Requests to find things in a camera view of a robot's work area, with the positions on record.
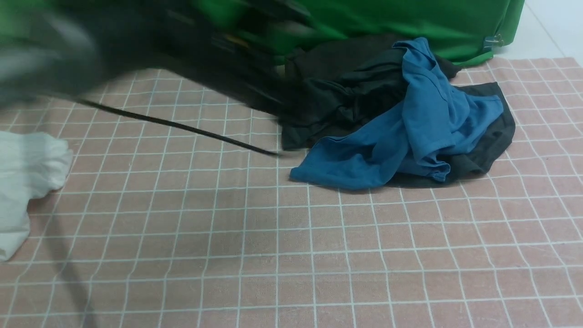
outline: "pink grid mat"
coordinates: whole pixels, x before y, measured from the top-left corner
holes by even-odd
[[[491,81],[514,143],[487,177],[435,190],[308,187],[287,179],[303,154],[63,101],[3,112],[0,129],[49,132],[77,156],[0,265],[0,327],[582,327],[583,68],[495,59],[456,84]],[[265,115],[167,72],[93,98],[278,147]]]

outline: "pile of clothes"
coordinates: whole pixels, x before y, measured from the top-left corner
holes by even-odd
[[[515,122],[497,83],[456,87],[460,71],[425,38],[381,34],[333,41],[285,65],[317,119],[284,125],[284,150],[311,148],[299,182],[347,190],[442,187],[487,173]]]

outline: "green bag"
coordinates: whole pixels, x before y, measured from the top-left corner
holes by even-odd
[[[437,54],[459,65],[481,64],[492,49],[514,40],[525,0],[297,0],[310,12],[317,32],[309,39],[274,32],[279,55],[297,46],[365,34],[398,33],[425,37]],[[228,26],[242,12],[240,0],[199,0],[213,21]]]

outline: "black cord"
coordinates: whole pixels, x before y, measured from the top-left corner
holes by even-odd
[[[254,151],[254,152],[257,152],[257,153],[264,154],[264,155],[276,156],[276,157],[281,157],[282,156],[282,154],[277,153],[277,152],[267,151],[265,149],[261,149],[259,147],[255,147],[253,145],[246,144],[245,142],[241,142],[241,141],[238,141],[238,140],[234,140],[234,139],[225,137],[225,136],[220,135],[220,134],[216,134],[216,133],[212,133],[212,132],[209,132],[209,131],[201,130],[201,129],[198,129],[198,128],[190,127],[188,125],[184,125],[184,124],[180,124],[180,123],[176,123],[176,122],[172,122],[172,121],[168,121],[168,120],[162,120],[161,118],[155,118],[155,117],[150,117],[150,116],[146,116],[146,115],[131,113],[129,111],[125,111],[125,110],[121,110],[121,109],[116,109],[116,108],[113,108],[113,107],[110,107],[110,106],[106,106],[104,104],[96,103],[96,102],[93,102],[91,100],[75,99],[75,102],[77,102],[79,104],[82,104],[82,105],[85,105],[85,106],[94,107],[96,109],[99,109],[99,110],[102,110],[102,111],[106,111],[106,112],[111,113],[111,114],[116,114],[116,115],[119,115],[119,116],[134,118],[136,120],[142,120],[142,121],[146,121],[146,122],[161,124],[161,125],[165,125],[167,127],[178,128],[178,129],[181,129],[181,130],[184,130],[184,131],[189,131],[189,132],[201,134],[201,135],[207,136],[209,138],[213,138],[213,139],[221,140],[221,141],[224,141],[224,142],[228,142],[229,144],[232,144],[232,145],[235,145],[235,146],[239,146],[239,147],[242,147],[242,148],[245,148],[245,149],[249,149],[250,151]]]

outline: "white cloth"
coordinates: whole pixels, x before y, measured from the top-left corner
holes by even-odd
[[[0,261],[8,261],[30,233],[31,199],[64,186],[73,152],[46,133],[0,131]]]

